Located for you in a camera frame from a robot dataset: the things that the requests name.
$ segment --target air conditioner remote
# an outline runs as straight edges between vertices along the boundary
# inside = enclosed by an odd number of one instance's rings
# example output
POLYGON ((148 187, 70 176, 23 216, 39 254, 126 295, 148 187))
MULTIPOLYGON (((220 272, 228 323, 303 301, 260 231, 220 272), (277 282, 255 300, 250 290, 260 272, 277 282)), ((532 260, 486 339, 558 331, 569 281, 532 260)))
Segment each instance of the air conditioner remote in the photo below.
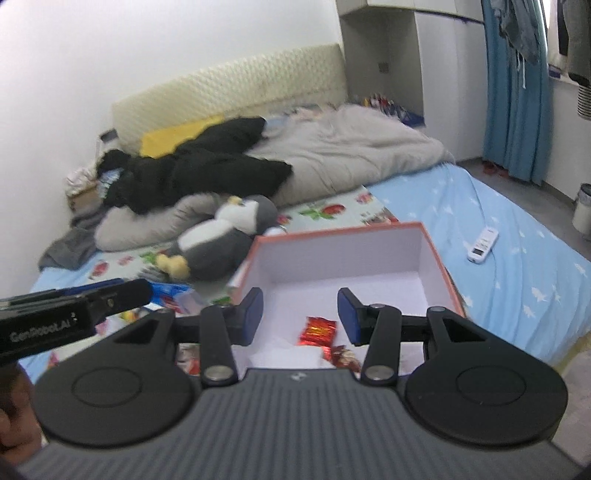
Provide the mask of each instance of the air conditioner remote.
POLYGON ((499 232, 492 227, 485 227, 474 246, 468 252, 468 260, 473 263, 482 263, 486 260, 488 252, 499 237, 499 232))

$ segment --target open box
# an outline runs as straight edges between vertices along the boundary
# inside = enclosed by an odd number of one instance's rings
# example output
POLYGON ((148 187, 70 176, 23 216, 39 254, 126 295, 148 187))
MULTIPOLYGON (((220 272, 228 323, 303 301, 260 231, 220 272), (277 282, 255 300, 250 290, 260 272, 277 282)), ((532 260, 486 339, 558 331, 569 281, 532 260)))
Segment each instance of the open box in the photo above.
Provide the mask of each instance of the open box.
MULTIPOLYGON (((424 316, 431 306, 464 315, 456 290, 420 222, 257 237, 233 300, 259 287, 264 312, 253 343, 234 347, 239 371, 310 368, 310 349, 293 348, 307 317, 337 320, 334 345, 346 345, 362 363, 367 347, 353 347, 339 321, 337 293, 347 287, 365 305, 382 303, 406 315, 424 316), (281 353, 289 356, 279 361, 281 353)), ((403 345, 401 373, 422 363, 422 346, 403 345)))

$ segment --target hand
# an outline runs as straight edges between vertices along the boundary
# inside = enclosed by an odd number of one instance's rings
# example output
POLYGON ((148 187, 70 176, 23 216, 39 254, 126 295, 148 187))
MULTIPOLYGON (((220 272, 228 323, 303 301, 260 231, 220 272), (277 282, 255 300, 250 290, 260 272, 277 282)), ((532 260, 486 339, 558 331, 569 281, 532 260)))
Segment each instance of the hand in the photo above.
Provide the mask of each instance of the hand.
POLYGON ((31 397, 33 384, 18 364, 0 368, 0 456, 13 465, 41 449, 41 428, 31 397))

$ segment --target penguin plush toy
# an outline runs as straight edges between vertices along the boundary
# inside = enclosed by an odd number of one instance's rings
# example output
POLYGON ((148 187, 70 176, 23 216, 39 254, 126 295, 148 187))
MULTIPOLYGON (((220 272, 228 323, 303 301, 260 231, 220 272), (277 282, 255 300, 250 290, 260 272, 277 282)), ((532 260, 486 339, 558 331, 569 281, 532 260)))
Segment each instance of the penguin plush toy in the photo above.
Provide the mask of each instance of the penguin plush toy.
POLYGON ((267 197, 230 197, 212 220, 179 236, 156 267, 175 281, 218 280, 240 266, 257 235, 278 225, 277 216, 267 197))

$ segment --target yellow pillow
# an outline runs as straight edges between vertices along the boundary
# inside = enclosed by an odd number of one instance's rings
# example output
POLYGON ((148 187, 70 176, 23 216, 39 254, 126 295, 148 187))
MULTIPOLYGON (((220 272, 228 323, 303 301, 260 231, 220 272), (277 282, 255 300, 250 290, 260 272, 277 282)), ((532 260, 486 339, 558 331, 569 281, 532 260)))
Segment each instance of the yellow pillow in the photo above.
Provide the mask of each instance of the yellow pillow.
POLYGON ((185 140, 195 138, 207 127, 221 124, 223 121, 223 115, 216 115, 206 118, 205 120, 148 132, 142 137, 142 148, 139 151, 139 154, 143 157, 162 157, 168 153, 174 152, 174 149, 177 148, 177 146, 185 140))

